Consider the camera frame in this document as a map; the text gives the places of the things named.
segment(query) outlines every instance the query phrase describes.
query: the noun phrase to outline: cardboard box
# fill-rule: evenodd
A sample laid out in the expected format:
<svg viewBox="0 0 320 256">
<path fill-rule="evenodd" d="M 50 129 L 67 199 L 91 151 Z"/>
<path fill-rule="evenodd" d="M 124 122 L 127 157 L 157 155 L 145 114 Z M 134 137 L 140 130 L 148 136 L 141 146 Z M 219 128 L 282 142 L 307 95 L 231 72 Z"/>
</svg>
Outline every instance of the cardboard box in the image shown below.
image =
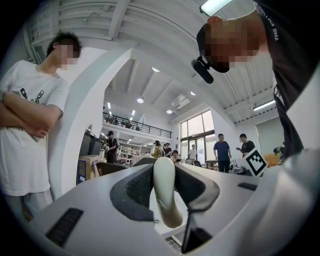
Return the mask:
<svg viewBox="0 0 320 256">
<path fill-rule="evenodd" d="M 97 168 L 99 158 L 100 157 L 98 155 L 86 155 L 79 157 L 76 172 L 76 184 L 92 180 L 100 176 Z"/>
</svg>

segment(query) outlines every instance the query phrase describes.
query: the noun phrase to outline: crossed arms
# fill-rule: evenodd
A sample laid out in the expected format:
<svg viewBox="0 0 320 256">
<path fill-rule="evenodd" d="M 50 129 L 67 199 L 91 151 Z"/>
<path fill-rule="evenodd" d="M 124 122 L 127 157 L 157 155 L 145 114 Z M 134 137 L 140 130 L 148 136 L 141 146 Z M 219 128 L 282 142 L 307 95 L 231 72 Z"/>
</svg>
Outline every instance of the crossed arms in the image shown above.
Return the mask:
<svg viewBox="0 0 320 256">
<path fill-rule="evenodd" d="M 4 94 L 0 102 L 0 127 L 17 126 L 29 134 L 44 138 L 61 115 L 55 105 L 40 105 L 14 92 Z"/>
</svg>

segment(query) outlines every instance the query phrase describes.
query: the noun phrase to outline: white column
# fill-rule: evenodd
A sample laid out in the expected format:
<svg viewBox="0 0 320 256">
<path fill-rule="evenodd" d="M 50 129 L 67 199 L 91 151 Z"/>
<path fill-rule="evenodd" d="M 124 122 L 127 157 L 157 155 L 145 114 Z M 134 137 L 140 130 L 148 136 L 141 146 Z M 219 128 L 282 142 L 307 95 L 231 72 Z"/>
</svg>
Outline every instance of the white column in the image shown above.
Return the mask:
<svg viewBox="0 0 320 256">
<path fill-rule="evenodd" d="M 130 59 L 133 41 L 124 41 L 91 63 L 71 84 L 63 118 L 50 132 L 48 172 L 51 192 L 59 198 L 76 185 L 77 163 L 86 128 L 99 137 L 105 89 Z"/>
</svg>

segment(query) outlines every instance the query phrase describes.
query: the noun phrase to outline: ceiling light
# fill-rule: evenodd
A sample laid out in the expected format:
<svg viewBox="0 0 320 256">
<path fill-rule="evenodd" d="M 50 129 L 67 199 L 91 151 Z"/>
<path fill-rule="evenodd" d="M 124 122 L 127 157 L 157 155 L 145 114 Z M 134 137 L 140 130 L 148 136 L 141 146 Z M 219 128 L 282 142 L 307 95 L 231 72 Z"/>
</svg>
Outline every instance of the ceiling light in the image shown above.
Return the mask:
<svg viewBox="0 0 320 256">
<path fill-rule="evenodd" d="M 205 13 L 208 16 L 213 16 L 231 1 L 232 0 L 208 0 L 200 6 L 200 10 L 202 13 Z"/>
<path fill-rule="evenodd" d="M 269 102 L 266 102 L 266 103 L 264 103 L 264 104 L 262 104 L 262 105 L 260 105 L 260 106 L 254 107 L 254 108 L 253 108 L 253 111 L 260 110 L 260 109 L 262 109 L 262 108 L 264 108 L 264 107 L 266 107 L 266 106 L 269 106 L 269 105 L 271 105 L 271 104 L 273 104 L 273 103 L 275 103 L 275 100 L 274 100 L 274 99 L 271 100 L 271 101 L 269 101 Z"/>
</svg>

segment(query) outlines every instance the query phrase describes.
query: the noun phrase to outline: black panel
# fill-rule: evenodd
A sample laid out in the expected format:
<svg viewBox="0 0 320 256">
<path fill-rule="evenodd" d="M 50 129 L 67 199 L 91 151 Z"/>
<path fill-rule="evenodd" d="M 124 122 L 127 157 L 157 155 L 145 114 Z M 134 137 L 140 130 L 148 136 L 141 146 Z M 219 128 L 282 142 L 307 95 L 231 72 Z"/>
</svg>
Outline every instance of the black panel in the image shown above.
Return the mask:
<svg viewBox="0 0 320 256">
<path fill-rule="evenodd" d="M 238 185 L 238 187 L 244 188 L 244 189 L 247 189 L 247 190 L 251 190 L 251 191 L 255 191 L 258 186 L 257 186 L 257 185 L 254 185 L 254 184 L 242 182 L 242 183 L 240 183 L 240 184 Z"/>
<path fill-rule="evenodd" d="M 113 206 L 133 221 L 154 221 L 154 213 L 149 210 L 153 184 L 153 164 L 118 181 L 110 191 Z"/>
<path fill-rule="evenodd" d="M 83 213 L 83 210 L 69 208 L 45 236 L 63 247 Z"/>
<path fill-rule="evenodd" d="M 218 184 L 213 180 L 180 164 L 175 165 L 174 185 L 190 213 L 208 210 L 220 193 Z"/>
</svg>

